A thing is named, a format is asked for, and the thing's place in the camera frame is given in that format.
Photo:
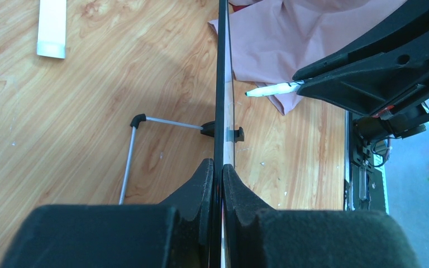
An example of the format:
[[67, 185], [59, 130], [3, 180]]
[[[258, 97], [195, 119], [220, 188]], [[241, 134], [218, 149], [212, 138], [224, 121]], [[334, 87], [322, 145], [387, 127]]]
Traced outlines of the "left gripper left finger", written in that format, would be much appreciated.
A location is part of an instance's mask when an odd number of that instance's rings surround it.
[[2, 267], [207, 267], [213, 161], [158, 204], [43, 205]]

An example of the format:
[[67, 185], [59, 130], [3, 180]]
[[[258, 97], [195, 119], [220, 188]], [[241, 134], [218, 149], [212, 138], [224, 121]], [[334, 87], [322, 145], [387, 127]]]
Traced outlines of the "small whiteboard black frame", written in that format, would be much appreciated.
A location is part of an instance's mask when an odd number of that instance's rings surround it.
[[214, 155], [175, 192], [155, 205], [122, 205], [128, 231], [116, 244], [112, 267], [231, 267], [236, 220], [228, 177], [235, 173], [235, 128], [230, 22], [219, 2]]

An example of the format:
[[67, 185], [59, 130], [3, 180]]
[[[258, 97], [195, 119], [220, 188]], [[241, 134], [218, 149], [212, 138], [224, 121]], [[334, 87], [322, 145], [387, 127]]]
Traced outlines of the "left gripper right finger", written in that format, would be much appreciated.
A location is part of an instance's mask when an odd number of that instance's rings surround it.
[[223, 167], [228, 267], [419, 267], [399, 224], [380, 211], [276, 210]]

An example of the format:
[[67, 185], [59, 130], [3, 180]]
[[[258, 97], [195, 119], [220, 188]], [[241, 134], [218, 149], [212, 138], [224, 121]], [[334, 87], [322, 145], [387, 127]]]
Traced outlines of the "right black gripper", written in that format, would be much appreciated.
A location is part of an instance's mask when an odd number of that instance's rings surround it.
[[341, 50], [298, 70], [293, 79], [303, 81], [299, 95], [359, 114], [353, 127], [362, 140], [423, 132], [429, 122], [423, 103], [429, 99], [429, 1], [406, 1]]

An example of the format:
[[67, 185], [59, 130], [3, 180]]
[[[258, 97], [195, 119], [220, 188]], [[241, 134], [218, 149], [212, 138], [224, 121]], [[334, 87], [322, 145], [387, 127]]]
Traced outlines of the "whiteboard marker white body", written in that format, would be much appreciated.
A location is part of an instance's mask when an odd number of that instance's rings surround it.
[[250, 90], [248, 92], [245, 92], [245, 95], [247, 97], [267, 97], [276, 94], [287, 94], [291, 92], [296, 92], [303, 84], [304, 81], [302, 80], [273, 84]]

